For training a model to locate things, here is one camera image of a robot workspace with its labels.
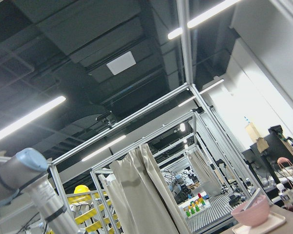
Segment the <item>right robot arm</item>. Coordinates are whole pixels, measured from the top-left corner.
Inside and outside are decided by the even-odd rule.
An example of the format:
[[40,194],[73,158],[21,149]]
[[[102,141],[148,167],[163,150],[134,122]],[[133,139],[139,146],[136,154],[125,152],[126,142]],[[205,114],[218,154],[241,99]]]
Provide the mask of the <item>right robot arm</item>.
[[82,230],[48,181],[47,169],[47,160],[33,148],[25,148],[1,164],[0,207],[24,192],[54,233],[81,234]]

